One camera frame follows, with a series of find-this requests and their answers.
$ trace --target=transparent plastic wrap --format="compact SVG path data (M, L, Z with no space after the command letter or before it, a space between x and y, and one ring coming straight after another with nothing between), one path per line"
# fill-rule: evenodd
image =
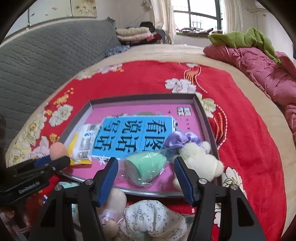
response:
M120 160L118 177L126 177L139 187L150 186L151 180L164 171L167 162L174 160L170 149L143 151L123 157Z
M91 164L91 154L94 141L101 124L85 124L75 133L67 147L71 162L70 165Z

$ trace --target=white teddy bear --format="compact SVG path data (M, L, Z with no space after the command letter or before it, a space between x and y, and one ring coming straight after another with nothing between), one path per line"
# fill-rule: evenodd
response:
M208 142L202 142L200 146L194 142L188 142L179 149L179 154L189 169L195 170L200 178L211 182L222 174L224 165L209 154L210 150L211 146ZM181 191L176 174L173 184L176 189Z

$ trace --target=red floral blanket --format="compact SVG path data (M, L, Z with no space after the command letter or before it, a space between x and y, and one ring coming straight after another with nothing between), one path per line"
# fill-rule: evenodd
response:
M90 99L145 93L196 93L212 126L224 186L237 184L253 207L269 241L279 240L286 218L281 159L267 127L227 72L188 63L136 61L79 73L39 113L15 143L9 165L48 155L67 124ZM174 211L193 214L185 202L163 200ZM217 240L220 206L213 217Z

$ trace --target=blue label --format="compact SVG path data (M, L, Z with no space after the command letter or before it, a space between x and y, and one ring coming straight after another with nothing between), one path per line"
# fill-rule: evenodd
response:
M159 150L173 131L171 116L106 117L92 155L122 158L133 152Z

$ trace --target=window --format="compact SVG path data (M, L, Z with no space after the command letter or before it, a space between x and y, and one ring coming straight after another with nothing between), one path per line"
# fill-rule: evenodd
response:
M222 29L223 0L172 0L177 30Z

